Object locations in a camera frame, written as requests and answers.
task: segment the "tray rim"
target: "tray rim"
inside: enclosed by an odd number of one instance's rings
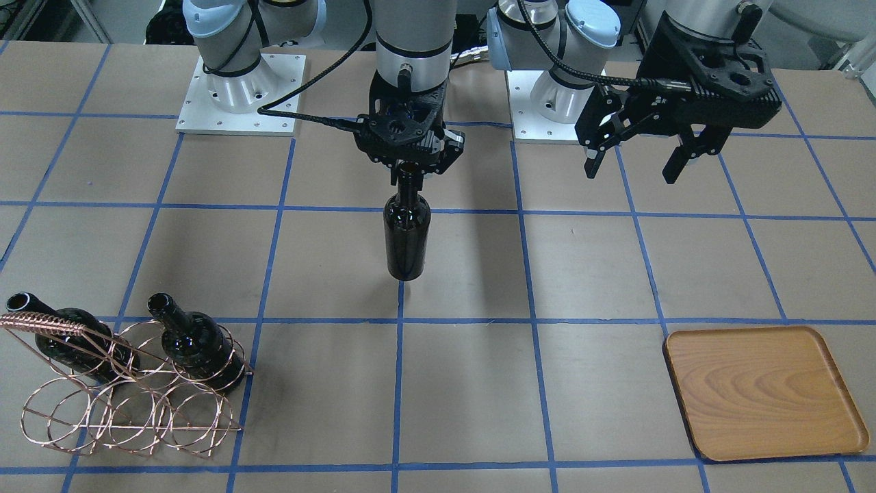
[[[849,391],[848,385],[845,383],[845,379],[843,378],[843,374],[837,365],[836,359],[833,357],[833,353],[830,351],[828,347],[827,341],[824,339],[822,334],[815,330],[814,328],[808,325],[772,325],[766,327],[739,327],[739,328],[720,328],[720,329],[691,329],[691,330],[679,330],[670,333],[666,339],[663,341],[663,356],[666,360],[666,364],[669,370],[669,379],[672,382],[673,389],[675,390],[675,397],[678,401],[678,405],[681,408],[682,419],[684,420],[685,429],[688,432],[688,436],[690,438],[691,443],[696,448],[696,450],[700,451],[704,457],[709,459],[710,461],[715,462],[729,462],[729,461],[750,461],[757,459],[772,459],[772,458],[785,458],[785,457],[811,457],[811,456],[830,456],[833,454],[830,453],[810,453],[810,454],[773,454],[773,455],[764,455],[764,454],[746,454],[746,455],[733,455],[733,456],[722,456],[721,454],[712,454],[708,452],[700,444],[697,443],[696,435],[693,432],[693,427],[691,426],[690,420],[688,418],[687,413],[687,402],[685,401],[685,397],[681,392],[681,387],[678,383],[677,374],[675,372],[675,367],[672,362],[672,349],[670,347],[671,343],[675,339],[679,339],[680,337],[691,337],[692,335],[697,334],[705,334],[705,333],[721,333],[721,332],[788,332],[788,331],[803,331],[806,332],[815,343],[818,345],[818,348],[823,352],[823,354],[830,360],[829,370],[834,376],[834,382],[837,385],[837,389],[843,396],[845,402],[850,406],[851,411],[853,413],[854,420],[858,423],[859,429],[864,434],[864,439],[860,444],[860,447],[856,447],[854,450],[840,452],[839,454],[862,454],[869,446],[871,442],[871,434],[870,429],[867,426],[867,423],[864,421],[864,417],[861,416],[860,409],[858,408],[858,404],[855,402],[854,397],[851,395]]]

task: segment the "wooden tray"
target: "wooden tray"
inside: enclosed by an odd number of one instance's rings
[[[713,461],[857,453],[870,443],[809,327],[679,331],[664,350],[694,446]]]

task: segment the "dark glass bottle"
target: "dark glass bottle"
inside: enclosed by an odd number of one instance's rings
[[[423,273],[432,211],[410,173],[399,172],[399,193],[384,206],[386,264],[392,277],[412,281]]]
[[[241,382],[244,362],[212,318],[198,311],[183,311],[165,293],[152,295],[147,307],[165,327],[161,334],[165,353],[189,378],[222,393]]]
[[[18,293],[13,295],[6,301],[7,311],[32,311],[52,315],[54,317],[64,318],[71,322],[83,324],[89,329],[101,334],[107,339],[101,337],[86,338],[84,336],[59,336],[58,340],[47,336],[36,334],[34,340],[37,344],[37,349],[42,354],[45,354],[52,360],[61,364],[67,365],[76,374],[85,374],[94,379],[98,384],[104,385],[112,382],[118,377],[117,370],[113,364],[104,358],[99,358],[92,354],[86,353],[89,351],[94,354],[103,354],[110,350],[111,341],[114,339],[112,331],[108,326],[101,323],[94,315],[85,310],[78,308],[61,308],[53,310],[45,303],[31,293]],[[116,363],[124,368],[131,359],[131,350],[127,347],[116,345],[113,351],[113,359]],[[131,363],[133,369],[139,367],[139,358],[134,354],[134,361]]]

